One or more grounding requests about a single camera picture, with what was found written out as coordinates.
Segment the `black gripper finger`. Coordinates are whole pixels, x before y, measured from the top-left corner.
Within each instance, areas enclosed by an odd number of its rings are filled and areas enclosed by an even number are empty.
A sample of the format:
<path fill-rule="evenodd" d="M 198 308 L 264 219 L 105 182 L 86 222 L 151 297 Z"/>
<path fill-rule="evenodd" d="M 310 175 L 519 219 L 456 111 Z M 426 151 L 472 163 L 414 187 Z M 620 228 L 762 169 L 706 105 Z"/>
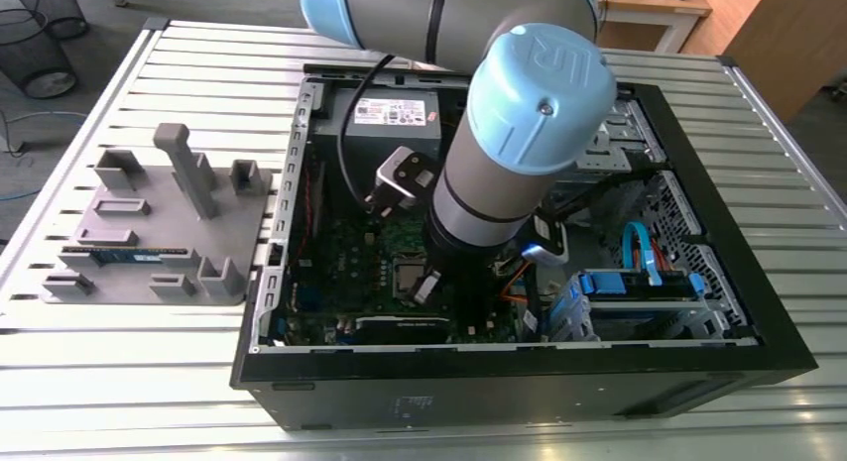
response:
<path fill-rule="evenodd" d="M 437 270 L 428 270 L 417 280 L 410 292 L 410 300 L 417 305 L 425 305 L 441 282 L 443 275 Z"/>

